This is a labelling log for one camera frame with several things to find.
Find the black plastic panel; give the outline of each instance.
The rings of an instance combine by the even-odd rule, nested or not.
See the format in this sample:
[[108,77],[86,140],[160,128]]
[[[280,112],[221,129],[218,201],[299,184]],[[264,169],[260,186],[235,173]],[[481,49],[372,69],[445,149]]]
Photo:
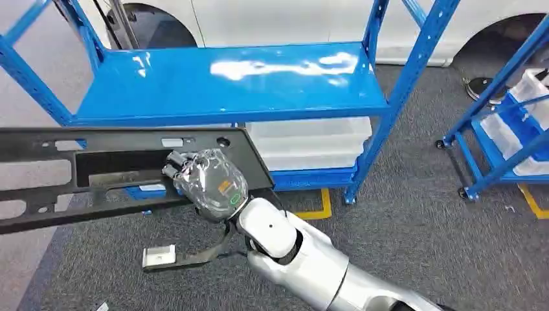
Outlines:
[[[182,146],[164,146],[162,139],[175,139]],[[79,141],[84,148],[58,151],[59,141]],[[220,148],[242,171],[250,191],[273,187],[249,136],[239,128],[2,129],[0,163],[66,159],[71,164],[71,180],[63,185],[0,191],[0,201],[22,200],[26,204],[21,216],[0,220],[0,234],[189,204],[176,193],[172,181],[162,176],[161,169],[171,150],[193,152],[207,148]],[[166,187],[163,198],[114,203],[106,200],[109,190],[157,183]],[[92,194],[90,207],[54,211],[59,195],[81,192]]]

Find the shelf caster wheel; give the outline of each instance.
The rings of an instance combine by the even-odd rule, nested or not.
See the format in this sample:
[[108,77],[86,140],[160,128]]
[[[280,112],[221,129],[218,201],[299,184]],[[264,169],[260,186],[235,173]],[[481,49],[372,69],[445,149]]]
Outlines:
[[344,199],[346,205],[353,205],[357,203],[357,198],[353,198],[352,200],[349,200],[347,198]]
[[464,200],[468,200],[469,198],[467,197],[467,192],[465,191],[465,188],[461,187],[458,189],[458,195],[460,196],[460,198],[464,199]]
[[434,146],[437,148],[437,149],[444,149],[446,148],[446,146],[444,145],[444,142],[442,141],[442,139],[439,139],[437,141],[434,142]]

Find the orange sticker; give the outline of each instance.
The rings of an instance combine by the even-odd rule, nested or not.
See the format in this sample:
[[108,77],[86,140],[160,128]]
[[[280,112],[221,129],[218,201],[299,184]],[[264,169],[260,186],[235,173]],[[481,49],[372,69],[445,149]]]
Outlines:
[[218,190],[223,193],[227,189],[227,187],[230,185],[228,180],[223,181],[223,183],[219,184]]

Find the blue metal shelf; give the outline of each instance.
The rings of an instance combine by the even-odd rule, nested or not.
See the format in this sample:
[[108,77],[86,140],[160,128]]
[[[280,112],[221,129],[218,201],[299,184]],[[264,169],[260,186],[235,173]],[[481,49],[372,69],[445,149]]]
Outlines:
[[[507,94],[504,102],[489,112],[482,109],[488,104],[489,99],[501,89],[505,81],[514,71],[532,56],[536,49],[549,42],[549,16],[546,16],[532,32],[530,37],[522,44],[519,50],[511,57],[507,64],[494,77],[492,83],[480,94],[479,98],[464,113],[461,119],[442,137],[442,143],[437,146],[451,146],[457,141],[465,157],[466,163],[473,172],[475,182],[472,185],[464,185],[460,189],[460,195],[477,200],[478,193],[494,183],[549,183],[549,175],[517,176],[513,169],[528,157],[542,159],[545,157],[545,148],[549,145],[549,130],[543,131],[539,124],[531,117],[525,118],[525,109],[521,106],[541,100],[539,97],[517,103],[511,95]],[[482,117],[490,113],[499,113],[504,122],[515,132],[520,139],[522,148],[509,159],[504,159],[496,144],[486,135],[480,125]],[[472,130],[486,159],[490,164],[490,171],[482,174],[473,158],[467,143],[462,137],[466,130]]]
[[[505,162],[496,144],[486,135],[480,121],[471,121],[471,129],[491,168],[496,168]],[[502,183],[549,183],[549,175],[518,176],[512,170],[499,179]]]
[[427,66],[459,0],[435,0],[429,14],[403,0],[421,27],[385,98],[375,78],[377,37],[388,0],[373,0],[363,40],[269,47],[106,49],[78,0],[57,0],[81,35],[95,78],[76,115],[13,48],[49,0],[36,0],[0,36],[0,65],[62,126],[182,126],[250,121],[379,117],[353,168],[273,172],[277,189],[346,187],[355,196]]
[[379,115],[360,42],[117,51],[72,124],[166,126]]

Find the robotic hand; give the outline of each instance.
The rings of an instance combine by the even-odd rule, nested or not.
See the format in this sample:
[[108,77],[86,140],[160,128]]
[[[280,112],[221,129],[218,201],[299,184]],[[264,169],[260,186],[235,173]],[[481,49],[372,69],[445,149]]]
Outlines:
[[263,198],[250,199],[242,173],[220,150],[172,152],[168,162],[162,171],[201,216],[236,224],[246,236],[252,269],[315,310],[451,310],[364,272],[312,225]]

